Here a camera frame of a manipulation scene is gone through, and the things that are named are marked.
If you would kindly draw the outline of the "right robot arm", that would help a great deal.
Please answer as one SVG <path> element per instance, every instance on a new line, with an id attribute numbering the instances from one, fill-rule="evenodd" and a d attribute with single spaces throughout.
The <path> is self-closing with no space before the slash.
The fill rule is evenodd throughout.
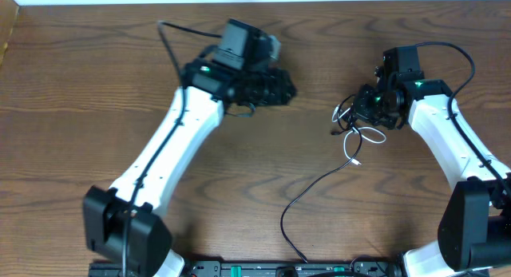
<path id="1" fill-rule="evenodd" d="M 385 51 L 363 85 L 352 116 L 369 125 L 409 125 L 426 143 L 452 194 L 437 239 L 402 254 L 404 276 L 482 275 L 510 264 L 510 169 L 481 142 L 462 116 L 456 93 L 420 67 L 418 45 Z"/>

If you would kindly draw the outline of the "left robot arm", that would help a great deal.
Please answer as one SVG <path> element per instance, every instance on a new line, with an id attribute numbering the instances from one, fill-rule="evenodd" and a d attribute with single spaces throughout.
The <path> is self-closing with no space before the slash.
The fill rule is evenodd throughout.
<path id="1" fill-rule="evenodd" d="M 83 199 L 85 241 L 103 261 L 91 276 L 178 276 L 184 259 L 172 249 L 163 218 L 172 194 L 208 135 L 230 106 L 286 105 L 296 90 L 277 66 L 273 35 L 231 19 L 218 43 L 176 67 L 178 87 L 164 120 L 141 154 L 107 189 Z"/>

